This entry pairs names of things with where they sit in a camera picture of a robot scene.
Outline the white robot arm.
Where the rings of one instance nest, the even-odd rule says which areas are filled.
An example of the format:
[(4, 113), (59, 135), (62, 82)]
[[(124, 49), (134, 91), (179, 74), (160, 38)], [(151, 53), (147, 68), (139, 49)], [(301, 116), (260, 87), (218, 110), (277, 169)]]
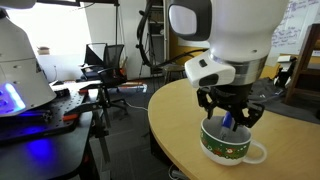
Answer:
[(169, 23), (186, 41), (206, 41), (209, 48), (185, 63), (198, 103), (213, 115), (219, 107), (237, 126), (255, 125), (264, 106), (248, 95), (259, 78), (289, 0), (170, 0)]

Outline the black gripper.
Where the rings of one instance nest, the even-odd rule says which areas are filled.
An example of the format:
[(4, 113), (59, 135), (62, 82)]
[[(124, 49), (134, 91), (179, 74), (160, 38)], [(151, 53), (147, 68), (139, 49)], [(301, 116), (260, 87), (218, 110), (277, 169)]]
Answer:
[(235, 121), (233, 131), (236, 131), (239, 126), (251, 128), (262, 117), (265, 110), (264, 105), (248, 101), (251, 89), (252, 84), (202, 87), (197, 90), (198, 105), (205, 109), (208, 119), (213, 116), (215, 107), (231, 109), (231, 115)]

